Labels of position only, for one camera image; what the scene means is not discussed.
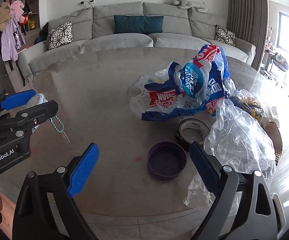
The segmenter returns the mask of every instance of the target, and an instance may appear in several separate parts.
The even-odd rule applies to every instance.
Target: blue and white plastic bag
[[[131,110],[144,121],[194,115],[226,98],[224,73],[230,76],[223,50],[205,45],[184,67],[172,62],[168,68],[138,79],[135,87],[142,93],[131,99]]]

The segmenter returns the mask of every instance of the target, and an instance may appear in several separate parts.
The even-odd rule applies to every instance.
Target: roll of tape
[[[201,137],[201,138],[197,138],[197,139],[193,139],[192,137],[188,137],[185,133],[184,130],[186,129],[192,129],[197,131]],[[183,120],[178,128],[177,134],[175,136],[177,143],[185,150],[185,151],[189,151],[190,150],[190,146],[194,141],[198,141],[200,144],[203,144],[204,140],[206,139],[206,137],[209,135],[210,130],[208,128],[208,126],[198,120],[198,119],[194,119],[194,118],[189,118],[189,119],[185,119]]]

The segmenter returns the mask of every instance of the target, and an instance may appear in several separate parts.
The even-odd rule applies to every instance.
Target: beaded keychain
[[[64,124],[61,122],[61,120],[58,118],[58,116],[55,116],[55,118],[56,118],[56,119],[58,120],[58,122],[62,125],[62,129],[61,129],[61,130],[58,129],[58,127],[55,125],[55,123],[53,122],[53,120],[52,120],[51,118],[49,119],[50,122],[53,124],[54,128],[56,129],[56,131],[57,131],[58,133],[63,133],[62,136],[63,136],[65,139],[67,139],[68,142],[70,142],[68,136],[67,136],[66,133],[64,132],[64,129],[65,129]]]

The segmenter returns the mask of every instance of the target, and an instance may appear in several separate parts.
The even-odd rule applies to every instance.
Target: sofa cushion
[[[120,33],[161,33],[163,16],[115,15],[115,34]]]
[[[237,47],[233,47],[231,45],[224,44],[220,41],[209,40],[206,38],[202,38],[202,39],[205,41],[208,41],[212,45],[217,45],[217,46],[220,46],[221,48],[223,48],[224,53],[228,57],[236,58],[236,59],[238,59],[244,63],[248,59],[248,55],[245,52],[243,52],[242,50],[238,49]]]
[[[163,16],[162,31],[164,33],[178,33],[191,36],[191,29],[187,9],[177,6],[157,3],[143,3],[144,15]]]
[[[159,48],[200,50],[203,45],[210,44],[199,38],[176,33],[153,33],[148,36],[153,39],[153,46]]]
[[[68,45],[48,50],[29,62],[32,73],[38,73],[53,63],[82,53],[82,45],[89,40],[74,41]]]
[[[114,15],[143,15],[142,2],[96,6],[94,8],[94,38],[114,34]]]
[[[62,24],[49,32],[49,50],[59,48],[69,43],[72,43],[71,21]]]
[[[189,20],[192,28],[192,36],[214,40],[215,26],[226,27],[226,20],[209,13],[198,12],[195,8],[189,9]]]
[[[39,42],[27,49],[24,49],[21,53],[18,54],[18,65],[21,70],[23,77],[25,78],[25,84],[27,85],[32,80],[32,70],[29,63],[42,55],[48,50],[48,47],[45,42]]]
[[[236,46],[236,35],[235,33],[223,28],[222,26],[215,26],[215,40],[223,42],[225,44],[229,44],[233,47]]]
[[[48,32],[60,25],[71,21],[72,23],[72,41],[80,41],[84,39],[92,39],[92,23],[93,23],[93,9],[82,10],[70,14],[70,16],[61,17],[49,21]]]
[[[122,33],[101,36],[89,40],[82,46],[82,52],[95,52],[107,49],[153,47],[153,40],[140,33]]]
[[[248,55],[248,59],[246,60],[246,63],[249,65],[252,65],[253,59],[255,57],[255,45],[247,41],[241,40],[237,37],[236,37],[235,43],[238,49],[242,50]]]

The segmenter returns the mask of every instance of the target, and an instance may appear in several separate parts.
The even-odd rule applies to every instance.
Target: curtain
[[[256,46],[252,67],[260,69],[269,22],[268,0],[229,0],[227,28]]]

